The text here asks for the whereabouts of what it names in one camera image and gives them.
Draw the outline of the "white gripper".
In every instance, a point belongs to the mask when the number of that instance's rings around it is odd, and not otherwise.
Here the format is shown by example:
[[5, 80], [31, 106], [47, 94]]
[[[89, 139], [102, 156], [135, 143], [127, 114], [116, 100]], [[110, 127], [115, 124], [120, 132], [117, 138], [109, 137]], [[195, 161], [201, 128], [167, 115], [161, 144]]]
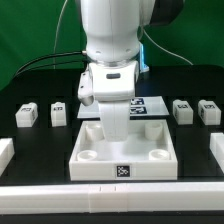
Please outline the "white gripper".
[[128, 137], [130, 102], [135, 97], [135, 83], [139, 75], [138, 62], [133, 61], [123, 67], [90, 63], [89, 71], [105, 139], [125, 141]]

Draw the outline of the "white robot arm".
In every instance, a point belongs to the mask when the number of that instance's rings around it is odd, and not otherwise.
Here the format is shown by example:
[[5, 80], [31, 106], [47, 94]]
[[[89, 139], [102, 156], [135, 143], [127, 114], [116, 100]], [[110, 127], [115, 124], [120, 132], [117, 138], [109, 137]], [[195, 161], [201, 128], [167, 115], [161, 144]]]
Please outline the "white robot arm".
[[138, 30], [170, 24], [185, 0], [76, 0], [87, 37], [88, 64], [81, 74], [78, 98], [99, 105], [108, 141], [128, 136], [130, 101], [140, 68]]

